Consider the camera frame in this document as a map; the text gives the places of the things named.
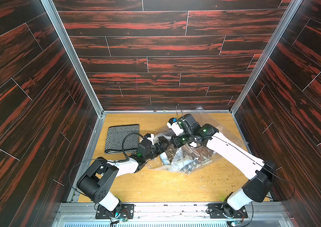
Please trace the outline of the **aluminium front rail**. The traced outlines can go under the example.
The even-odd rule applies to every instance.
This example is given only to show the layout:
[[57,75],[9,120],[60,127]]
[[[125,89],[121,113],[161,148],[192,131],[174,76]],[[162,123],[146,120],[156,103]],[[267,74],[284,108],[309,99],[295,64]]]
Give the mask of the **aluminium front rail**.
[[56,214],[54,227],[294,227],[280,202],[246,205],[246,218],[211,218],[210,202],[135,202],[132,219],[96,219],[91,203],[63,203]]

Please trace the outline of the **white blue plaid scarf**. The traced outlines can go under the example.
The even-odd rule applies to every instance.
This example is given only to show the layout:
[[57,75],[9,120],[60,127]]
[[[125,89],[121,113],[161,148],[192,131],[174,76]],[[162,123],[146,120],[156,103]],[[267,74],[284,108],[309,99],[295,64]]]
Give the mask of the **white blue plaid scarf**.
[[162,165],[170,172],[182,172],[182,169],[188,164],[185,153],[182,148],[177,148],[167,139],[167,137],[158,137],[158,143],[165,148],[160,154]]

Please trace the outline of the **clear plastic vacuum bag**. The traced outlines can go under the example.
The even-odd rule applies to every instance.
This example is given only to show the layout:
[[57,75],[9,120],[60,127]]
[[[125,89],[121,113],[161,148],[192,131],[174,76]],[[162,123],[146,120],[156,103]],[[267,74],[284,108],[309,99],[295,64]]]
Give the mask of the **clear plastic vacuum bag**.
[[[191,114],[201,126],[204,124],[211,124],[236,145],[244,150],[246,149],[247,142],[242,138],[239,132],[232,132],[231,127],[226,126],[221,120],[211,116],[203,107],[197,107]],[[193,147],[186,144],[181,148],[177,148],[171,144],[163,154],[153,161],[149,161],[146,164],[146,167],[151,170],[191,174],[220,159],[223,159],[221,155],[202,145]]]

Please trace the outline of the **black white smiley scarf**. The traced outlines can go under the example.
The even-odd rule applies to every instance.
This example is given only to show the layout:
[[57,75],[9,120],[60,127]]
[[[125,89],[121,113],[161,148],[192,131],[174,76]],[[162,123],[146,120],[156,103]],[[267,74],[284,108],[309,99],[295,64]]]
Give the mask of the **black white smiley scarf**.
[[200,168],[202,166],[203,162],[199,162],[199,161],[192,161],[188,164],[186,164],[183,168],[180,169],[180,172],[184,173],[184,174],[191,174],[194,170],[197,170],[198,168]]

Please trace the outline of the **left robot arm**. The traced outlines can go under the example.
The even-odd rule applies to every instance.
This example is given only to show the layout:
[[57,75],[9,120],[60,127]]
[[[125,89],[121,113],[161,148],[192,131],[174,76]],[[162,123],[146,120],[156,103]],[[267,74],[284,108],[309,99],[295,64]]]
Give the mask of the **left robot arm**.
[[77,188],[113,215],[120,213],[121,201],[110,192],[116,177],[137,173],[144,168],[148,161],[158,157],[167,150],[170,142],[164,136],[154,140],[151,134],[143,136],[137,151],[125,159],[108,161],[98,157],[77,181]]

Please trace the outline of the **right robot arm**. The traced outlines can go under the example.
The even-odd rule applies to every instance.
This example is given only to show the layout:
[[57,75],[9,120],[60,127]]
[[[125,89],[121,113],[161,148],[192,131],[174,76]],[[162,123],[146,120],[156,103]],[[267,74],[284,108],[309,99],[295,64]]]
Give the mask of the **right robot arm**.
[[251,155],[210,124],[200,126],[191,114],[179,119],[171,118],[167,126],[174,133],[171,143],[175,147],[202,145],[221,155],[247,177],[247,183],[223,202],[225,216],[232,218],[234,213],[250,202],[263,202],[275,177],[276,165],[273,161],[265,162]]

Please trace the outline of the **black white chevron scarf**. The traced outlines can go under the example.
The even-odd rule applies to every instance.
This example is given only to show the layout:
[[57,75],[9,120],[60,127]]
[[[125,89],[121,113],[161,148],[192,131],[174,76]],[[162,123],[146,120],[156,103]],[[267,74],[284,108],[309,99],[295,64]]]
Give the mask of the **black white chevron scarf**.
[[105,154],[119,154],[123,153],[122,142],[124,138],[131,133],[136,133],[128,136],[124,142],[124,151],[126,153],[133,153],[137,151],[139,143],[140,126],[138,124],[111,126],[108,128]]

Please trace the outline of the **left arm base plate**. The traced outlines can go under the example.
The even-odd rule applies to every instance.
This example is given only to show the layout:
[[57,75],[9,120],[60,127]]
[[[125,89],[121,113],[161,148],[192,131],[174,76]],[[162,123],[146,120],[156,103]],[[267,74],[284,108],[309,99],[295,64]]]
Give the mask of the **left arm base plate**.
[[95,219],[116,219],[127,221],[133,219],[135,205],[131,203],[120,203],[114,210],[109,211],[105,207],[98,205]]

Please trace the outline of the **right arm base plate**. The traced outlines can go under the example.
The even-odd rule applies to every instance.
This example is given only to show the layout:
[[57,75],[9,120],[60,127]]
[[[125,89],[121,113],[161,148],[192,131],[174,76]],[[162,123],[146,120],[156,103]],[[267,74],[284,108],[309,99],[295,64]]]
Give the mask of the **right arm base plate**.
[[240,210],[234,210],[231,206],[223,203],[209,203],[207,204],[206,213],[210,215],[210,218],[248,218],[245,207]]

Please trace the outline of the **brown plaid fringed scarf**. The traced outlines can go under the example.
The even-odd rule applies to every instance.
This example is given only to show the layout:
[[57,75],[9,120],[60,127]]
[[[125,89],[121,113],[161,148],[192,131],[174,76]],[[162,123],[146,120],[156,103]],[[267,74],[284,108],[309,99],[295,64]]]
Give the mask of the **brown plaid fringed scarf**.
[[204,146],[197,146],[196,148],[189,146],[188,144],[181,147],[183,152],[185,153],[186,160],[188,163],[196,160],[199,162],[203,162],[202,166],[211,163],[212,161],[218,160],[221,156],[211,149]]

